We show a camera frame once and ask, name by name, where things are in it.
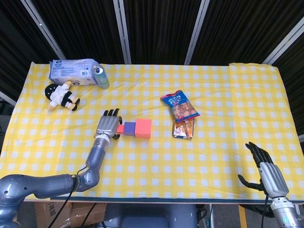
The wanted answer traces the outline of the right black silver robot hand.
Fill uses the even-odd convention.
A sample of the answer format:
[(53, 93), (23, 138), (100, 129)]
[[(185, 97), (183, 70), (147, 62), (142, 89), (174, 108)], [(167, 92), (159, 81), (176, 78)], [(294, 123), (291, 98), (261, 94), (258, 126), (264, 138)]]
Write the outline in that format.
[(239, 174), (238, 178), (241, 183), (248, 188), (264, 192), (271, 199), (286, 197), (289, 193), (288, 186), (279, 167), (273, 163), (269, 153), (252, 142), (246, 143), (245, 146), (252, 153), (259, 171), (260, 183), (248, 182)]

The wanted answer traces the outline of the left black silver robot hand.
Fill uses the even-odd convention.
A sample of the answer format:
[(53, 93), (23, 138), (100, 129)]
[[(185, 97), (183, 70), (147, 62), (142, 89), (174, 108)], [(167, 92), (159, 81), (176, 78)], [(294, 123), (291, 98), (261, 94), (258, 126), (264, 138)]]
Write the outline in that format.
[(117, 133), (118, 126), (122, 125), (122, 117), (117, 116), (119, 112), (119, 108), (105, 110), (104, 114), (100, 118), (98, 123), (96, 133), (94, 137), (96, 138), (99, 135), (105, 134), (109, 137), (109, 139), (113, 138), (114, 140), (118, 140), (120, 138), (120, 134)]

